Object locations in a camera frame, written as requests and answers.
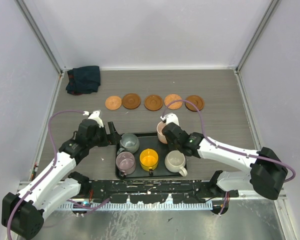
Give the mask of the pink ceramic mug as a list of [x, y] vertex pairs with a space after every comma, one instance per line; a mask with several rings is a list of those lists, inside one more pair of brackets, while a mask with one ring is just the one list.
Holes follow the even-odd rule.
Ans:
[[164, 122], [159, 122], [156, 126], [156, 132], [157, 132], [157, 138], [158, 140], [163, 143], [163, 144], [167, 144], [167, 139], [166, 137], [163, 135], [162, 130], [163, 128], [166, 126], [166, 123]]

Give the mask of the cream ceramic mug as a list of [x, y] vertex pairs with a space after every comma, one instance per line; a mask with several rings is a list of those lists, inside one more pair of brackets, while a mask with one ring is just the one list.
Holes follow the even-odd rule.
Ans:
[[170, 151], [165, 157], [164, 164], [172, 173], [179, 173], [183, 177], [188, 175], [188, 171], [185, 168], [186, 157], [178, 150]]

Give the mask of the woven rattan coaster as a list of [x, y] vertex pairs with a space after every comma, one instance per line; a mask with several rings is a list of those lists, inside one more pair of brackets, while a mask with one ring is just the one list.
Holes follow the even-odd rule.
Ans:
[[121, 105], [122, 105], [122, 99], [119, 96], [115, 96], [115, 95], [109, 96], [105, 100], [105, 107], [111, 111], [119, 109]]
[[183, 105], [182, 98], [177, 94], [169, 94], [164, 99], [164, 104], [171, 110], [180, 109]]

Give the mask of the brown wooden saucer coaster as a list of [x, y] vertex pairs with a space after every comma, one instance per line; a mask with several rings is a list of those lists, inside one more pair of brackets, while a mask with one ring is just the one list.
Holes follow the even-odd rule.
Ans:
[[129, 110], [138, 108], [141, 104], [141, 98], [136, 93], [128, 93], [122, 98], [122, 105]]
[[199, 110], [199, 111], [201, 111], [203, 108], [204, 108], [204, 106], [205, 106], [205, 102], [204, 102], [204, 100], [200, 97], [200, 96], [198, 96], [198, 95], [190, 95], [190, 96], [188, 96], [187, 98], [186, 98], [186, 103], [185, 103], [185, 106], [186, 106], [186, 108], [188, 109], [188, 110], [190, 110], [190, 111], [192, 111], [192, 112], [196, 112], [197, 110], [196, 110], [196, 108]]
[[149, 95], [144, 100], [144, 106], [150, 111], [158, 111], [163, 106], [163, 99], [156, 94]]

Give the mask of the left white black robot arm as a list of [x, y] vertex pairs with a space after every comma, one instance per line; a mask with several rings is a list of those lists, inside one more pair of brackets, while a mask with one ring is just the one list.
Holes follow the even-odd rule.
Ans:
[[48, 216], [68, 199], [85, 198], [91, 192], [88, 177], [73, 169], [94, 147], [107, 147], [120, 142], [113, 122], [107, 133], [99, 118], [84, 119], [72, 138], [59, 148], [50, 164], [28, 186], [2, 200], [1, 224], [26, 240], [33, 239]]

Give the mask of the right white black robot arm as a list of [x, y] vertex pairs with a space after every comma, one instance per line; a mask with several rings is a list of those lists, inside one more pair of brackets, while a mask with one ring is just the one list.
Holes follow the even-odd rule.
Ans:
[[162, 134], [171, 150], [178, 150], [187, 157], [214, 160], [238, 170], [214, 173], [209, 182], [213, 196], [221, 197], [232, 190], [254, 190], [266, 199], [278, 199], [288, 167], [272, 149], [250, 150], [223, 144], [198, 132], [188, 134], [173, 122], [163, 127]]

